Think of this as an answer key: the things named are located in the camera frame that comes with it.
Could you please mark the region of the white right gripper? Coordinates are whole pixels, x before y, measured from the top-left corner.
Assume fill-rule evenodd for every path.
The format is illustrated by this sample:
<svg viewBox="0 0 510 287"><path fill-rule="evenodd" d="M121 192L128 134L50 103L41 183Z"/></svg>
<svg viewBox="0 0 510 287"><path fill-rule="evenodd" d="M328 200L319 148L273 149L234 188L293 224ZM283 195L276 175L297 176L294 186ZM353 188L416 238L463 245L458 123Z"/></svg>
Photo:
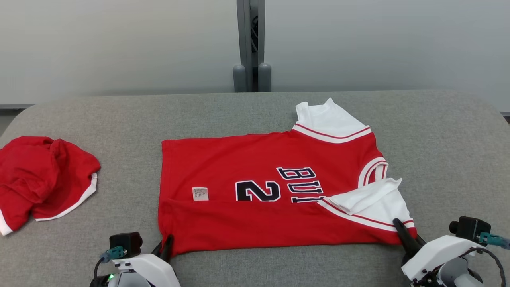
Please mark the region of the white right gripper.
<svg viewBox="0 0 510 287"><path fill-rule="evenodd" d="M442 236L426 243L419 235L414 238L398 218L393 219L393 224L407 256L412 256L401 267L403 274L411 281L422 279L425 276L423 269L432 271L464 253L470 254L472 248L486 249L478 243L455 236Z"/></svg>

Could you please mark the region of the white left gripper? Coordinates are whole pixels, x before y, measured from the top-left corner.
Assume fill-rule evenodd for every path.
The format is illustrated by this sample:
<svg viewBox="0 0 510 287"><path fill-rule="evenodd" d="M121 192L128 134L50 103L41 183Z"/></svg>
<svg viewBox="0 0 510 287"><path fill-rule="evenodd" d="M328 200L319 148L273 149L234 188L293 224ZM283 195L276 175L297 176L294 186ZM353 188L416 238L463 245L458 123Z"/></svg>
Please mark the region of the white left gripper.
<svg viewBox="0 0 510 287"><path fill-rule="evenodd" d="M132 258L115 259L119 273L107 280L108 287L180 287L180 282L169 263L173 252L172 234L161 241L160 258L141 254Z"/></svg>

